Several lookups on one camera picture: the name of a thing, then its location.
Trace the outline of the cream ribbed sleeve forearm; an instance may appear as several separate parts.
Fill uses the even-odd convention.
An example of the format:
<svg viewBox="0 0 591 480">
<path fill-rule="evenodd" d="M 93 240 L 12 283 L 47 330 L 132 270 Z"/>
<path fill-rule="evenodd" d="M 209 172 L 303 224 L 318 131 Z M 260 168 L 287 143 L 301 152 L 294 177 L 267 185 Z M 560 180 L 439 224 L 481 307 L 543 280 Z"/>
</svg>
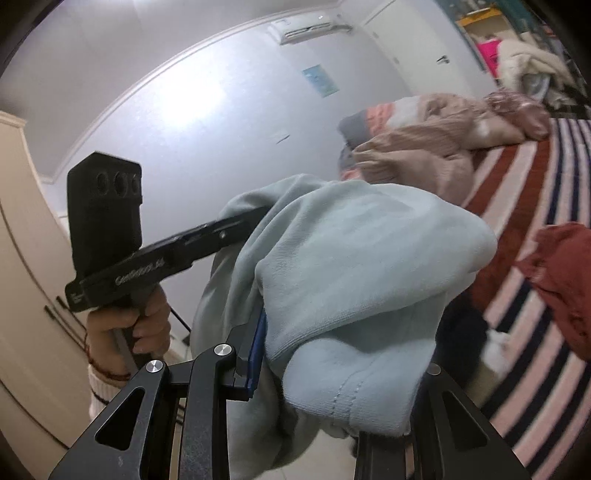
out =
<svg viewBox="0 0 591 480">
<path fill-rule="evenodd" d="M 131 376 L 127 374 L 112 374 L 88 366 L 88 381 L 90 388 L 89 418 L 93 421 L 111 400 L 127 384 Z"/>
</svg>

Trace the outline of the person's left hand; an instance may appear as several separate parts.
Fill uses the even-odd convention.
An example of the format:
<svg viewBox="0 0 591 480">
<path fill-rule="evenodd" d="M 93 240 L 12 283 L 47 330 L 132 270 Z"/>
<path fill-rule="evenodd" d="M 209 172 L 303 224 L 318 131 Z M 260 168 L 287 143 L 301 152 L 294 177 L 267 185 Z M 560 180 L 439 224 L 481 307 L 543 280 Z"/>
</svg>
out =
<svg viewBox="0 0 591 480">
<path fill-rule="evenodd" d="M 170 307 L 160 286 L 148 297 L 143 313 L 136 308 L 104 307 L 87 316 L 87 353 L 90 364 L 106 380 L 127 379 L 130 375 L 117 346 L 114 331 L 131 329 L 130 350 L 135 355 L 162 357 L 169 348 Z"/>
</svg>

